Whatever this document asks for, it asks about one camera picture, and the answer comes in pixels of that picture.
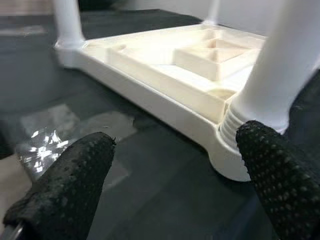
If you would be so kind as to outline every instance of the white plastic leg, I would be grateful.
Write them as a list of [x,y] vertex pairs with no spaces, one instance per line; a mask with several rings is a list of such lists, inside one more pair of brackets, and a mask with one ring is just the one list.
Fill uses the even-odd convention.
[[241,124],[257,120],[281,133],[287,128],[289,109],[320,53],[319,9],[319,0],[288,0],[284,6],[244,89],[233,99],[217,132],[210,158],[224,176],[250,180],[235,140]]
[[54,46],[59,62],[74,68],[73,51],[85,44],[77,0],[53,0],[58,39]]

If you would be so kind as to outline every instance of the dark table surface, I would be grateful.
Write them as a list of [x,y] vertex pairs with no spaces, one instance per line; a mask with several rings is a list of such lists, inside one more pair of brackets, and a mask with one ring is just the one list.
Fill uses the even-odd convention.
[[[86,12],[81,21],[88,39],[200,22],[161,10]],[[26,26],[41,26],[43,32],[6,33]],[[200,146],[90,76],[59,67],[52,49],[55,39],[52,16],[0,17],[0,131],[13,148],[30,137],[25,116],[59,105],[80,121],[110,112],[133,119],[135,132],[116,148],[118,168],[112,174],[123,178],[103,191],[89,240],[272,239],[271,224],[250,183],[220,176]],[[301,136],[309,132],[314,140],[319,135],[299,127],[319,115],[318,105],[309,104],[319,98],[316,82],[292,108],[287,133],[307,148],[310,142],[305,144]],[[301,119],[305,110],[313,113],[312,120]]]

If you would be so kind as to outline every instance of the white wall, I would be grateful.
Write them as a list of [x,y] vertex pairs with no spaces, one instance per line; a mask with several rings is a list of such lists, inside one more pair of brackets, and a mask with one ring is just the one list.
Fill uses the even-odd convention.
[[[214,0],[126,0],[122,9],[163,9],[205,19]],[[221,0],[218,22],[266,35],[285,0]]]

